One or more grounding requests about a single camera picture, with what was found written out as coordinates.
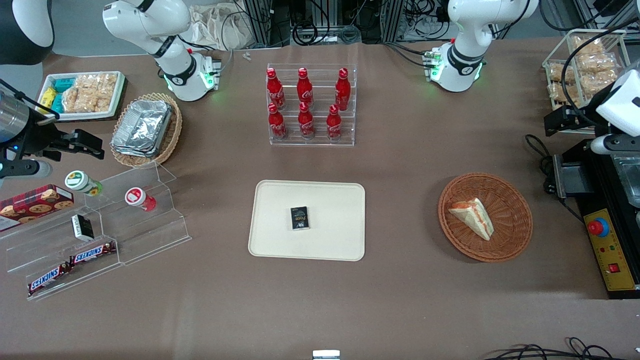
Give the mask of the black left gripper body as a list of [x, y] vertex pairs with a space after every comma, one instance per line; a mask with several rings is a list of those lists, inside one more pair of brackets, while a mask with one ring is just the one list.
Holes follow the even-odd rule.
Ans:
[[576, 109], [580, 116], [579, 125], [594, 127], [595, 134], [608, 134], [610, 132], [610, 123], [596, 111], [599, 104], [601, 103], [598, 101], [590, 101], [583, 107], [578, 108], [576, 105], [572, 105], [572, 107]]

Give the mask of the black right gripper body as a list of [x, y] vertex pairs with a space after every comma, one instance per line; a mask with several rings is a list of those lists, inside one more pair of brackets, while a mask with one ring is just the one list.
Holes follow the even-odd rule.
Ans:
[[38, 121], [45, 119], [43, 114], [29, 109], [25, 127], [9, 141], [9, 151], [14, 153], [16, 159], [40, 157], [59, 162], [62, 152], [69, 150], [68, 141], [63, 139], [66, 133], [59, 131], [54, 123], [38, 124]]

